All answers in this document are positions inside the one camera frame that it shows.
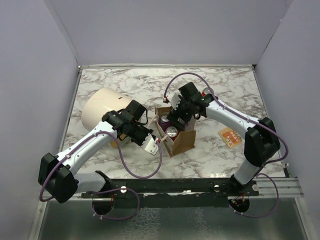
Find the red cola can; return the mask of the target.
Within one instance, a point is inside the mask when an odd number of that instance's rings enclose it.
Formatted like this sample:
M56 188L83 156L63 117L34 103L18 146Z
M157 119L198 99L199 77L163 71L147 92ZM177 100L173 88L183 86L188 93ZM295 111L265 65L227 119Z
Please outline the red cola can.
M173 141L177 138L179 131L176 127L174 126L169 126L166 131L166 135L168 135L169 138L171 138Z
M202 90L201 95L202 95L202 96L206 96L207 94L211 94L211 90L210 90L210 88L205 87L205 88Z

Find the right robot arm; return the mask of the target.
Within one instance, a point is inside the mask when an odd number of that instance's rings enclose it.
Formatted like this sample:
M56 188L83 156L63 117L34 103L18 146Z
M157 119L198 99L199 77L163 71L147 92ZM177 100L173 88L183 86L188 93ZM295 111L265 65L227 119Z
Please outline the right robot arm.
M179 93L166 91L164 102L172 107L168 119L181 130L191 118L205 117L222 123L244 139L245 159L229 183L230 191L236 196L247 191L248 183L280 149L271 119L250 117L233 108L228 110L213 94L202 95L192 82L180 87Z

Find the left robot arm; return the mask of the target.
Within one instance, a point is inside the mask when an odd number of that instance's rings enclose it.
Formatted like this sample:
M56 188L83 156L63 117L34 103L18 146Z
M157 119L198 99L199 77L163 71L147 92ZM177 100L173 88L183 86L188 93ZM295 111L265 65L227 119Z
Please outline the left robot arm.
M76 193L94 192L106 197L111 190L107 176L99 171L79 173L80 168L101 148L125 135L147 153L156 155L158 147L153 130L141 123L147 109L135 100L126 108L106 112L101 121L82 139L64 151L45 154L40 162L38 183L59 203Z

